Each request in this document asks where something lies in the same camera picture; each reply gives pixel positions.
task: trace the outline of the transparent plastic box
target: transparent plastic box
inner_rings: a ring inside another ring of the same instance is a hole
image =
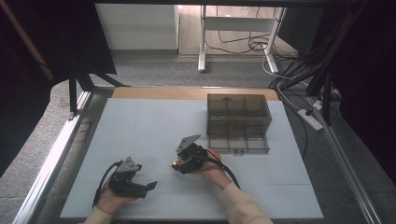
[[[207,95],[208,147],[219,153],[268,153],[271,121],[264,95]]]

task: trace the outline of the black curtain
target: black curtain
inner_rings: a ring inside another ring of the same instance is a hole
[[[369,0],[332,59],[344,119],[396,184],[396,3]]]
[[[9,12],[45,64],[32,56]],[[91,1],[5,1],[0,7],[0,50],[2,175],[41,119],[54,85],[74,74],[116,74],[116,70]],[[53,78],[47,78],[40,66],[47,67]]]

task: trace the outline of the table leg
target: table leg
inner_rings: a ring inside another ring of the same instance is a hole
[[[199,46],[198,72],[205,71],[206,46],[205,46],[206,6],[201,6],[201,42]]]
[[[274,57],[272,56],[271,49],[274,45],[275,38],[277,36],[277,31],[279,29],[280,23],[282,22],[283,12],[285,8],[281,7],[276,14],[276,19],[274,21],[273,30],[270,35],[270,39],[268,40],[268,44],[264,49],[265,57],[267,58],[268,65],[270,66],[271,73],[277,74],[279,71],[277,70],[276,63],[274,61]]]

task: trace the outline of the beige sleeve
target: beige sleeve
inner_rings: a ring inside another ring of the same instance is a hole
[[[248,194],[240,190],[234,183],[220,194],[219,198],[227,207],[227,219],[230,224],[272,224],[260,206]]]
[[[95,206],[83,224],[108,224],[112,217]]]

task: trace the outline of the white tabletop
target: white tabletop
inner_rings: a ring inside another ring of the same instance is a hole
[[[222,155],[241,189],[251,194],[270,218],[322,218],[304,162],[280,101],[268,101],[273,122],[266,155]],[[207,146],[206,100],[108,99],[61,217],[87,217],[106,169],[131,156],[142,170],[133,182],[158,181],[146,199],[128,203],[116,217],[143,220],[223,220],[219,189],[200,176],[172,167],[183,137],[200,133]]]

